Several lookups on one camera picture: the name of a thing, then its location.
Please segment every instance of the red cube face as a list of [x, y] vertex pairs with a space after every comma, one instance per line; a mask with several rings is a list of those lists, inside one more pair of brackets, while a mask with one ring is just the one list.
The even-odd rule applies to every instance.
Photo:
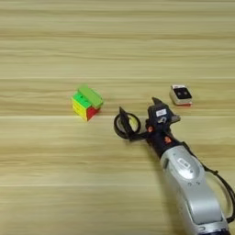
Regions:
[[94, 107], [90, 106], [86, 109], [86, 116], [87, 120], [89, 120], [93, 115], [95, 115], [99, 111], [98, 109], [95, 109]]

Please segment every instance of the small box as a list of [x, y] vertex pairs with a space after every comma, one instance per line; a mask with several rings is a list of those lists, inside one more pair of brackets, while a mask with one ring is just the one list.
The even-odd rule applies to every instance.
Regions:
[[193, 97], [184, 84], [173, 84], [170, 97], [177, 106], [191, 106]]

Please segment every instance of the wooden table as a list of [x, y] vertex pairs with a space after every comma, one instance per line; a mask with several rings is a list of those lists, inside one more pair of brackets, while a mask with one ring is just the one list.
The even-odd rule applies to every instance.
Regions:
[[[158, 158], [113, 119], [161, 98], [175, 136], [235, 187], [234, 42], [232, 0], [1, 0], [1, 235], [185, 234]], [[105, 99], [88, 123], [70, 100], [81, 83]], [[173, 106], [171, 84], [194, 105]]]

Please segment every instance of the green cube face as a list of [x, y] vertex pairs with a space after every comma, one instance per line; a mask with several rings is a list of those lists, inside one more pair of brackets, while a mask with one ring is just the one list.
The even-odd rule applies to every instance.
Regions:
[[92, 104], [85, 98], [81, 93], [76, 93], [73, 96], [73, 99], [77, 101], [79, 104], [81, 104], [84, 108], [90, 107]]
[[99, 108], [103, 105], [103, 99], [100, 95], [89, 88], [86, 84], [79, 87], [78, 93], [81, 94], [94, 108]]

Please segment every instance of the wood grain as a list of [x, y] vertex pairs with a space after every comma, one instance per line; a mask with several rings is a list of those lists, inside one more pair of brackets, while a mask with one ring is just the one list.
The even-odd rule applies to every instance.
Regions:
[[[161, 98], [182, 116], [174, 134], [234, 187], [234, 25], [234, 0], [0, 0], [0, 233], [185, 234], [154, 152], [113, 119]], [[81, 83], [105, 99], [88, 123], [70, 100]]]

